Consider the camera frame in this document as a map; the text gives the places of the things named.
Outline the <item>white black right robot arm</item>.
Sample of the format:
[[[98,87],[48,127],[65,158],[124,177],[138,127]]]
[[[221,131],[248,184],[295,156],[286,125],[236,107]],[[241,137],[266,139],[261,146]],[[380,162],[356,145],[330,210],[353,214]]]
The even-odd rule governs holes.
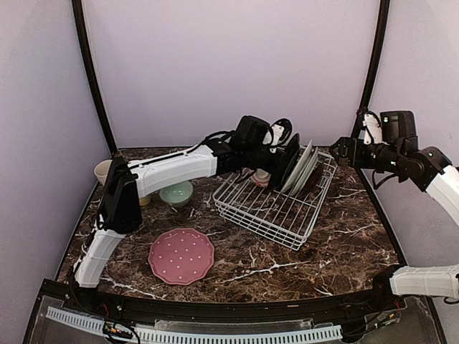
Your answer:
[[[439,148],[419,145],[409,110],[358,110],[351,135],[329,149],[340,166],[363,172],[406,256],[372,281],[366,305],[380,311],[397,297],[458,303],[458,255],[440,244],[458,240],[458,168]]]

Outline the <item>black striped rim plate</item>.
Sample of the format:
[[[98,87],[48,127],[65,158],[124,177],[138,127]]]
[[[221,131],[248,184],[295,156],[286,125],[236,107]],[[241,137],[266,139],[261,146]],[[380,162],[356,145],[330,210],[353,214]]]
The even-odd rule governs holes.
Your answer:
[[[300,134],[296,133],[286,147],[278,149],[270,169],[268,190],[280,190],[295,168],[300,153]]]

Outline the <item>dark red plate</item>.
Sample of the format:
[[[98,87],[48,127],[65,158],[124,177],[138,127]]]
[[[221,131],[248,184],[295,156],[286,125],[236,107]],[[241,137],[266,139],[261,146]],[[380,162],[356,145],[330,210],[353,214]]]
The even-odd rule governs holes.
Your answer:
[[[297,197],[301,198],[301,197],[307,196],[316,187],[317,183],[321,180],[322,175],[323,175],[323,165],[319,164],[318,166],[314,168],[308,180],[306,181],[304,187],[297,194]]]

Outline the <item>black frame post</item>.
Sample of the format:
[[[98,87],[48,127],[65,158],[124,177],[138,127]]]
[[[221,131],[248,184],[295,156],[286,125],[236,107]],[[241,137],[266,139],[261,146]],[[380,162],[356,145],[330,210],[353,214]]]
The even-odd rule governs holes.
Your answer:
[[[379,2],[379,11],[377,17],[377,25],[374,35],[374,42],[372,46],[372,53],[369,60],[369,67],[366,74],[364,89],[362,92],[361,100],[358,110],[356,111],[356,119],[351,132],[352,138],[358,138],[361,132],[361,123],[363,121],[362,115],[365,110],[369,109],[370,100],[374,90],[374,84],[377,78],[379,69],[379,62],[384,45],[384,38],[387,29],[387,21],[389,17],[390,0],[381,0]]]
[[[75,28],[77,32],[77,39],[80,46],[80,53],[82,62],[85,69],[87,82],[90,88],[90,93],[93,99],[93,104],[98,116],[98,121],[102,129],[105,142],[111,154],[114,154],[118,148],[115,143],[115,138],[110,127],[108,116],[103,103],[98,78],[95,71],[93,56],[91,54],[89,36],[85,22],[85,15],[83,10],[83,2],[81,0],[72,0],[72,12],[74,16]]]

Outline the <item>black right frame post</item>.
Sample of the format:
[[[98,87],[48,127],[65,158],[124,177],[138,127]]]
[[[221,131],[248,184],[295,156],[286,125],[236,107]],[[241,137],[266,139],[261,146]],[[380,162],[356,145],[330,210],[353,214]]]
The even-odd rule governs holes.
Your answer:
[[[374,90],[374,84],[377,78],[379,69],[379,62],[384,45],[384,38],[387,29],[387,21],[389,17],[390,0],[381,0],[379,2],[379,11],[377,17],[377,25],[374,35],[374,42],[372,46],[372,53],[369,60],[369,67],[366,74],[364,89],[362,92],[361,100],[358,110],[356,111],[356,119],[351,132],[352,138],[358,138],[361,132],[361,123],[363,121],[362,115],[365,110],[369,109],[370,100]]]

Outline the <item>yellow ceramic cup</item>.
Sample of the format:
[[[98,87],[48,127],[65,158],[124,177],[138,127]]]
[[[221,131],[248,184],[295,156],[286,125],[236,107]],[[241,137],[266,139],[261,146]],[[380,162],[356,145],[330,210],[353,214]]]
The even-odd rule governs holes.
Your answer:
[[[140,206],[147,206],[151,202],[151,195],[141,197],[138,201]]]

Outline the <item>black left frame post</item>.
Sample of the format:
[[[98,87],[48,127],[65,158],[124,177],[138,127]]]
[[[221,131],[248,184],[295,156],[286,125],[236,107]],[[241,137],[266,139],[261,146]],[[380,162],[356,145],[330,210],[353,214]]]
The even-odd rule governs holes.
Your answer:
[[[91,54],[89,36],[85,22],[85,15],[83,10],[83,2],[81,0],[72,0],[72,12],[74,16],[75,28],[77,32],[77,39],[80,46],[80,53],[82,62],[85,69],[87,82],[90,88],[90,93],[93,99],[93,104],[98,116],[98,121],[102,129],[105,142],[111,154],[114,154],[118,148],[115,143],[115,138],[110,127],[108,116],[103,103],[98,78],[95,71],[93,56]]]

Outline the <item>black front table rail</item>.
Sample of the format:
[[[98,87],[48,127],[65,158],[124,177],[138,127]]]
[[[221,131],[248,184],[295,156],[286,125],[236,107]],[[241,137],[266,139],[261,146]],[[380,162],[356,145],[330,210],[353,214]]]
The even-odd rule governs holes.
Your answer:
[[[95,289],[72,288],[49,279],[43,280],[39,292],[63,301],[64,306],[71,310],[89,310],[98,315],[107,310],[111,319],[137,323],[152,323],[159,319],[243,323],[308,317],[317,322],[335,320],[349,323],[382,310],[367,303],[372,295],[369,290],[287,302],[214,304],[122,296]]]

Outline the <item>light teal ceramic bowl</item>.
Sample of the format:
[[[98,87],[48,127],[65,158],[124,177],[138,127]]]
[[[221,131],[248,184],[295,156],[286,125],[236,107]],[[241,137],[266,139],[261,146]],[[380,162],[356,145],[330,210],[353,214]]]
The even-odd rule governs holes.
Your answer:
[[[191,182],[184,181],[161,189],[159,196],[169,206],[181,208],[191,201],[193,193],[194,187]]]

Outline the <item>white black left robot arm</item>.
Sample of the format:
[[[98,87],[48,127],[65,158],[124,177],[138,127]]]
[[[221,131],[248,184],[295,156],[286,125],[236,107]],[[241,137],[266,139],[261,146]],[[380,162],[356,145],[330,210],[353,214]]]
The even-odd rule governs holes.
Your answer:
[[[72,298],[85,312],[101,306],[100,276],[120,241],[137,230],[142,215],[139,200],[160,189],[196,178],[219,176],[245,168],[266,173],[263,182],[276,189],[288,166],[280,147],[292,132],[285,118],[273,124],[245,115],[234,130],[217,131],[192,148],[150,160],[111,162],[103,197],[95,217],[90,244],[83,248],[72,271],[77,286]]]

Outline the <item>light green plate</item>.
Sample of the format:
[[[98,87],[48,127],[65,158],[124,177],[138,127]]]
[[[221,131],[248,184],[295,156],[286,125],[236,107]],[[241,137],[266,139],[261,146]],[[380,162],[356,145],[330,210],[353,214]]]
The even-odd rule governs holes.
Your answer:
[[[311,176],[313,169],[316,167],[317,161],[318,161],[318,148],[314,148],[311,158],[307,162],[306,167],[304,168],[293,190],[290,192],[291,196],[296,196],[306,185],[306,182]]]

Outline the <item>grey white plate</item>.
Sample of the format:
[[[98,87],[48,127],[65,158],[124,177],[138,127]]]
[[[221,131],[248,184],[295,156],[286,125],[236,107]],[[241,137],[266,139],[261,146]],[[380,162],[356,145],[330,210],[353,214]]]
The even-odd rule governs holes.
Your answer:
[[[313,150],[313,141],[310,140],[306,149],[302,152],[298,162],[296,163],[294,169],[292,170],[291,174],[289,175],[287,181],[285,182],[284,186],[281,188],[281,193],[286,193],[292,187],[296,185],[298,179],[300,178],[301,174],[303,173],[303,169],[306,167],[307,163],[311,159]]]

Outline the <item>pink polka dot plate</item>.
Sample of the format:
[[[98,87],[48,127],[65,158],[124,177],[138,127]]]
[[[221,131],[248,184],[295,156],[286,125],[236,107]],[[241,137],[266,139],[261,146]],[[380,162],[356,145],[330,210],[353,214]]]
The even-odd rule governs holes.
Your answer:
[[[214,265],[214,246],[193,228],[173,229],[153,242],[148,263],[166,284],[187,286],[206,277]]]

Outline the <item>cream patterned ceramic mug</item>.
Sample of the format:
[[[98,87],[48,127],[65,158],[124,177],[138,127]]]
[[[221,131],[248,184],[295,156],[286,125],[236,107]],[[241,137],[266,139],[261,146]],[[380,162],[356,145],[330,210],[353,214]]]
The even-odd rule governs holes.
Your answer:
[[[112,163],[111,159],[104,160],[104,161],[101,161],[98,165],[96,165],[96,167],[94,167],[93,172],[95,174],[95,177],[102,186],[105,185],[111,163]]]

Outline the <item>white red patterned bowl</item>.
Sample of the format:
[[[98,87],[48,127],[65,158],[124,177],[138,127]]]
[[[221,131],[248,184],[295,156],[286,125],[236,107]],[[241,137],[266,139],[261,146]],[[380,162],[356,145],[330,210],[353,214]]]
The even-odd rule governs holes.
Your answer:
[[[270,181],[270,177],[271,175],[268,172],[262,169],[257,169],[255,173],[251,176],[251,180],[255,185],[261,188],[267,188]]]

